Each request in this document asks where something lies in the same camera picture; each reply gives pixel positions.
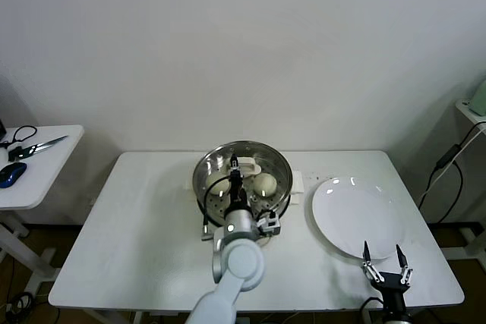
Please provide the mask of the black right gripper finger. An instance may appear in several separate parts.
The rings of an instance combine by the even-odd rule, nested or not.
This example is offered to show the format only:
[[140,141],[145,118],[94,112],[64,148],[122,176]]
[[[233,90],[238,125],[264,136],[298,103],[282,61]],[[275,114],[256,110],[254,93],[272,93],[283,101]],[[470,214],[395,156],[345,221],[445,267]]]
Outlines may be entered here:
[[371,282],[382,282],[382,275],[377,271],[374,264],[371,262],[371,254],[368,247],[368,242],[364,242],[364,249],[363,249],[363,262],[362,262],[362,269],[364,271],[365,276]]
[[410,286],[411,276],[412,276],[412,268],[409,266],[408,261],[406,259],[406,255],[401,250],[400,246],[396,245],[396,252],[397,258],[399,261],[399,267],[401,269],[401,279],[400,283],[402,285]]

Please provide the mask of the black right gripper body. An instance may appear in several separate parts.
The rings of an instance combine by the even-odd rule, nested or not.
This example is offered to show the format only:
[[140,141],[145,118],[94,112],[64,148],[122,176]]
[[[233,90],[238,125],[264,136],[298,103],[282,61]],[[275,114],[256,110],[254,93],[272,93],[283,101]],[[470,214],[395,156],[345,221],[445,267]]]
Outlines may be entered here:
[[400,274],[382,272],[374,288],[382,295],[383,307],[387,312],[405,312],[404,293],[409,289]]

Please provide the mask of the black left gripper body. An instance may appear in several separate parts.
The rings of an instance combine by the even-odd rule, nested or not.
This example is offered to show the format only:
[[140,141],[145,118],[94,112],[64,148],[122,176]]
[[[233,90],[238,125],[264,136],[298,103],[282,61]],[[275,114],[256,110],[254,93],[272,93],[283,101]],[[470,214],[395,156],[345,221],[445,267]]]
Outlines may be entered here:
[[229,197],[230,204],[226,209],[227,212],[235,210],[249,210],[248,198],[241,178],[230,178]]

